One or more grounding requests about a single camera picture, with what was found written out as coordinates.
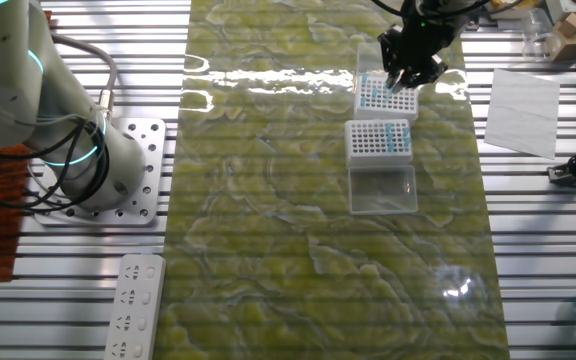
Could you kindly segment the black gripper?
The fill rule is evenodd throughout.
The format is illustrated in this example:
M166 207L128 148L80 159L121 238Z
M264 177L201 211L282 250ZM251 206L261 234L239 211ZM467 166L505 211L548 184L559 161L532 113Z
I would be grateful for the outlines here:
M435 54L463 30L468 6L462 0L403 2L403 30L390 27L378 36L387 89L394 91L399 81L405 88L434 83L448 69Z

